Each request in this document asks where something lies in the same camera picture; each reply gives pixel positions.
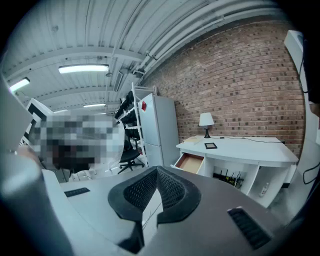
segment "ceiling light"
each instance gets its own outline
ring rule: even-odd
[[[102,104],[84,105],[83,107],[84,107],[84,108],[102,107],[102,106],[105,106],[105,105],[106,105],[105,103],[102,103]]]
[[[72,72],[85,72],[85,71],[101,71],[108,72],[109,65],[105,64],[79,64],[79,65],[68,65],[60,66],[60,74],[72,73]]]
[[[24,79],[20,80],[19,82],[15,83],[14,85],[10,86],[10,90],[11,90],[11,92],[14,92],[14,91],[16,91],[16,90],[20,89],[21,87],[26,86],[28,84],[30,84],[30,80],[27,77],[25,77]]]
[[[59,110],[59,111],[56,111],[56,112],[53,112],[53,113],[61,113],[61,112],[65,112],[65,111],[68,111],[68,109],[62,109],[62,110]]]

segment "white corrugated ceiling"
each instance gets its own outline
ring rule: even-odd
[[[132,74],[133,71],[141,68],[139,65],[146,59],[147,53],[159,42],[162,44],[164,37],[167,37],[167,41],[162,48],[169,43],[176,43],[178,48],[206,32],[201,30],[206,25],[204,21],[210,21],[205,18],[212,16],[212,20],[215,20],[223,17],[214,15],[218,11],[226,10],[232,14],[237,10],[246,12],[230,21],[275,14],[277,11],[274,3],[263,0],[218,2],[43,0],[25,15],[8,39],[2,72],[9,85],[24,77],[29,78],[30,84],[17,92],[24,104],[30,98],[35,98],[57,111],[107,103],[104,110],[112,111],[117,108],[119,98],[130,90],[131,82],[139,80]],[[215,8],[210,12],[204,11],[212,6]],[[170,54],[172,49],[162,54],[161,58],[165,59]],[[160,63],[160,60],[148,60],[143,63],[146,70],[154,65],[151,61]],[[108,64],[112,74],[59,73],[59,66],[72,64]],[[124,75],[120,90],[115,92],[114,85],[120,70]]]

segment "refrigerator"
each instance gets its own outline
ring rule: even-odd
[[[174,165],[180,156],[175,102],[149,94],[138,109],[148,165]]]

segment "drawer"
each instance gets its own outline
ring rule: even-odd
[[[189,173],[198,174],[204,166],[204,157],[189,153],[183,153],[172,168],[180,169]]]

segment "chair base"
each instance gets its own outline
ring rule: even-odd
[[[120,165],[120,169],[122,169],[122,167],[124,167],[121,171],[118,172],[118,174],[122,173],[124,170],[130,168],[131,171],[133,171],[132,166],[142,166],[145,167],[144,163],[135,163],[134,160],[132,161],[128,161],[128,164],[126,165]]]

